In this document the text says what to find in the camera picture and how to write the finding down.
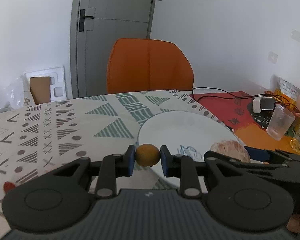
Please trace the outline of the peeled pomelo segment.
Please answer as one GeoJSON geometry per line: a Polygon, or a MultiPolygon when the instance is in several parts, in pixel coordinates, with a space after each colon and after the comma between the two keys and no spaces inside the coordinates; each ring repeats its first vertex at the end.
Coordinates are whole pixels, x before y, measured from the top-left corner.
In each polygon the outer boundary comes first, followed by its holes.
{"type": "Polygon", "coordinates": [[[238,159],[243,163],[250,163],[250,155],[239,142],[234,140],[223,140],[214,143],[210,150],[219,154],[238,159]]]}

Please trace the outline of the clear plastic cup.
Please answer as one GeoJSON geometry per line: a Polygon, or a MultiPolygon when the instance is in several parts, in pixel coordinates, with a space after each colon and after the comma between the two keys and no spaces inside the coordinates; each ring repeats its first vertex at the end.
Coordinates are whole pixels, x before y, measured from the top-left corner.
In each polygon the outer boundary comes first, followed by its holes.
{"type": "Polygon", "coordinates": [[[267,127],[267,133],[279,141],[283,138],[295,120],[295,115],[286,107],[277,104],[267,127]]]}

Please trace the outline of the orange chair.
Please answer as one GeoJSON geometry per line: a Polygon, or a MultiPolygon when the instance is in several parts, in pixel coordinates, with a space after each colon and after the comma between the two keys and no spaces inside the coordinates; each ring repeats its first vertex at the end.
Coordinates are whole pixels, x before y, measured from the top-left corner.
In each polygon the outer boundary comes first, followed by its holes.
{"type": "Polygon", "coordinates": [[[148,90],[191,90],[192,67],[172,42],[120,38],[111,50],[107,64],[109,94],[148,90]]]}

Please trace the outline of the red plum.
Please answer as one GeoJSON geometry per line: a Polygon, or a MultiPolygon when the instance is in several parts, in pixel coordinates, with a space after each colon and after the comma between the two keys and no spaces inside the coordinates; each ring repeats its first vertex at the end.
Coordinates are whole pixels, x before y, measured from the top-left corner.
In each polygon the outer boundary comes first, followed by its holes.
{"type": "Polygon", "coordinates": [[[5,194],[7,192],[9,192],[10,190],[14,189],[14,188],[15,188],[15,184],[14,183],[12,183],[10,181],[4,182],[3,191],[4,191],[5,194]]]}

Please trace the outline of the white ceramic bowl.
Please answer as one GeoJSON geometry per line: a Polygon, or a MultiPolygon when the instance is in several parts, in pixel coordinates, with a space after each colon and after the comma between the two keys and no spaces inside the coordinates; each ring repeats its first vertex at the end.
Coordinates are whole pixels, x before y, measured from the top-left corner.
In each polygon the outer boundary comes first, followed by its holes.
{"type": "Polygon", "coordinates": [[[148,119],[138,133],[138,144],[167,146],[172,155],[204,161],[204,154],[221,141],[239,139],[222,124],[206,116],[183,111],[159,113],[148,119]]]}

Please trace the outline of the yellow snack bag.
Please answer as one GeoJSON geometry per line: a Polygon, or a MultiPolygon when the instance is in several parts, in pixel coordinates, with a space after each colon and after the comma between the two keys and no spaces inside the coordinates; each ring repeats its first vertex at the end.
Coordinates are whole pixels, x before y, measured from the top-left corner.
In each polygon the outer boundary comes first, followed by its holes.
{"type": "Polygon", "coordinates": [[[297,100],[300,96],[300,88],[285,79],[274,76],[274,98],[290,111],[297,113],[297,100]]]}

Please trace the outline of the clear plastic bag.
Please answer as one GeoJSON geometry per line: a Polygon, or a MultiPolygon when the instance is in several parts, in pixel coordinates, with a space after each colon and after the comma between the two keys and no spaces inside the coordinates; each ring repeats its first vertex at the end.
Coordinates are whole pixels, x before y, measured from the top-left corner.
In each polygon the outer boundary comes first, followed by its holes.
{"type": "Polygon", "coordinates": [[[16,78],[9,86],[4,88],[4,92],[6,96],[4,110],[11,111],[35,105],[25,75],[16,78]]]}

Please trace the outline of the grey door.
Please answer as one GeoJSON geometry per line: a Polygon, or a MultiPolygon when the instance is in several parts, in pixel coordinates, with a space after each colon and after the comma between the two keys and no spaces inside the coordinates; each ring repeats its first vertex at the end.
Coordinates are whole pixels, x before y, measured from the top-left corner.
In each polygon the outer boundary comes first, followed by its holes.
{"type": "Polygon", "coordinates": [[[106,94],[107,63],[119,38],[148,38],[155,0],[73,0],[70,25],[72,96],[106,94]],[[87,16],[78,31],[79,12],[87,16]]]}

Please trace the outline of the white power adapter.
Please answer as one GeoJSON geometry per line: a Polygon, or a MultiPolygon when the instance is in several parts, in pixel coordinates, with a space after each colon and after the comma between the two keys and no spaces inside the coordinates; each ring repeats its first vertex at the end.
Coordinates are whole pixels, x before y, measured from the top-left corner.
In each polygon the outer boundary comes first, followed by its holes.
{"type": "Polygon", "coordinates": [[[263,111],[273,111],[275,109],[275,100],[271,97],[256,97],[253,100],[253,112],[261,113],[263,111]]]}

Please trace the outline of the white foam packaging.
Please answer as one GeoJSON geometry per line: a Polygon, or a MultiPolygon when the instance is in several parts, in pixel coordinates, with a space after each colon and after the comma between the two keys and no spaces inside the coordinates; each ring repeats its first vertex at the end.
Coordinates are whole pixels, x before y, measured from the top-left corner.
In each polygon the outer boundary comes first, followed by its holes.
{"type": "Polygon", "coordinates": [[[24,73],[35,104],[66,99],[64,67],[54,67],[24,73]]]}

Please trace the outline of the patterned white tablecloth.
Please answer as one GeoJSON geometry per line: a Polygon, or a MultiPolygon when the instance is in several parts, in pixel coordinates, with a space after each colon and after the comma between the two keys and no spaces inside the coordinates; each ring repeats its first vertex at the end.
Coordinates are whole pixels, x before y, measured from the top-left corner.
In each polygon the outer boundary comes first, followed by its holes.
{"type": "Polygon", "coordinates": [[[236,136],[208,109],[178,90],[89,96],[0,113],[0,238],[9,230],[2,213],[4,184],[31,181],[77,158],[93,161],[138,145],[152,116],[182,111],[217,127],[217,141],[236,136]]]}

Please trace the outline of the brown cardboard piece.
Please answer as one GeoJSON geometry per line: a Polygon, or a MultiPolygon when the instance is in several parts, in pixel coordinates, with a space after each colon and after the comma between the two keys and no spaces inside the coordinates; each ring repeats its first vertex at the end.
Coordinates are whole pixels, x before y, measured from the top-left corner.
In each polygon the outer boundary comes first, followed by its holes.
{"type": "Polygon", "coordinates": [[[50,77],[31,77],[30,92],[37,105],[51,102],[50,77]]]}

